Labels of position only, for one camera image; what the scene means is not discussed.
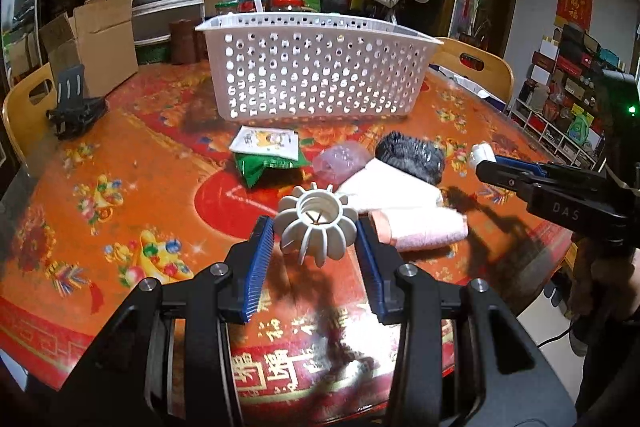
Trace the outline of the person's right hand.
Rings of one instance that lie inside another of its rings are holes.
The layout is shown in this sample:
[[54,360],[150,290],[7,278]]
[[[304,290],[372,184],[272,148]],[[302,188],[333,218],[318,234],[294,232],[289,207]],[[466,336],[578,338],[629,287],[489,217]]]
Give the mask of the person's right hand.
[[618,317],[631,317],[639,308],[639,251],[606,259],[596,243],[574,233],[577,247],[570,309],[588,315],[603,307]]

